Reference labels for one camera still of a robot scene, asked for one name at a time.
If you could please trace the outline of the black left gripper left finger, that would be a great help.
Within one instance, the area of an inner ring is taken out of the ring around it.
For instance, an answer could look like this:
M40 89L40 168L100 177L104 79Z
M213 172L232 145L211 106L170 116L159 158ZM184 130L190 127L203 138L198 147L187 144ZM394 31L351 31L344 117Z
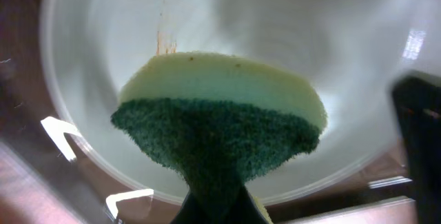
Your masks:
M191 191L170 224L205 224L207 215Z

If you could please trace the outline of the green yellow sponge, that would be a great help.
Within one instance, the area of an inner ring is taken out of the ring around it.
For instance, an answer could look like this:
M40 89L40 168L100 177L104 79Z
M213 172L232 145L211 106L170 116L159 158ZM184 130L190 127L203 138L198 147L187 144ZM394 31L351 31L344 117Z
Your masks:
M206 223L227 223L242 186L317 148L327 113L294 74L225 54L179 52L156 55L134 74L111 122L183 177Z

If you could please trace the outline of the cream plastic plate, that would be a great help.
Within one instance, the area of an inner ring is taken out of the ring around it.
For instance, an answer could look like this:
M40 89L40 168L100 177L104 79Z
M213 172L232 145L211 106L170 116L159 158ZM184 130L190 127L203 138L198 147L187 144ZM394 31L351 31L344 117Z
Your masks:
M41 51L59 116L101 168L180 203L187 186L112 127L116 97L157 52L235 54L313 84L327 114L315 152L248 184L272 205L360 170L399 138L389 103L409 70L440 74L440 0L43 0Z

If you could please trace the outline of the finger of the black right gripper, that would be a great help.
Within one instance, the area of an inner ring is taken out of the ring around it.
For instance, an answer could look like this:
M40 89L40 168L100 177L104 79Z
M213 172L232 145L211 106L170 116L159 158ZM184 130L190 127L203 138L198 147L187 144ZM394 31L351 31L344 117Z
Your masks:
M419 223L440 224L440 77L410 71L391 89Z

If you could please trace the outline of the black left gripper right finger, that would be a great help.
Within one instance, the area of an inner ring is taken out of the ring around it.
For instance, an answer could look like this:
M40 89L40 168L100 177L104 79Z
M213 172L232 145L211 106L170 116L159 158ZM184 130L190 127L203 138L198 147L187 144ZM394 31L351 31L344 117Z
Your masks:
M227 215L227 224L268 224L245 186L239 189Z

